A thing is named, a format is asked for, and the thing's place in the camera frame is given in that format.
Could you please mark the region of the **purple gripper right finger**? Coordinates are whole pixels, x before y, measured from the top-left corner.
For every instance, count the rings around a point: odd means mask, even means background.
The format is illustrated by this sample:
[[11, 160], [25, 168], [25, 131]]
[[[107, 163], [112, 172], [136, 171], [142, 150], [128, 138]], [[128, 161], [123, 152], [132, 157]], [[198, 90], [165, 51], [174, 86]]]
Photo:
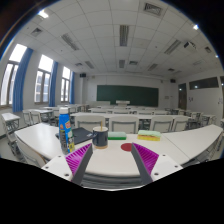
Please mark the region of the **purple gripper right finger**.
[[159, 155], [137, 143], [132, 144], [131, 153], [139, 170], [141, 183], [143, 185], [151, 183], [151, 172], [159, 158]]

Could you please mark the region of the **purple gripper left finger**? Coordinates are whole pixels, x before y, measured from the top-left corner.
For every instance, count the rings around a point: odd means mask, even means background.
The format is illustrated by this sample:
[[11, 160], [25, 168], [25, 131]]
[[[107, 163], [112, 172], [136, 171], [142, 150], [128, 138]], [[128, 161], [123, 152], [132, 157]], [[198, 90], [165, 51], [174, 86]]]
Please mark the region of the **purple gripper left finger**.
[[65, 156], [66, 162], [72, 172], [72, 182], [80, 185], [86, 167], [93, 154], [92, 144], [89, 143]]

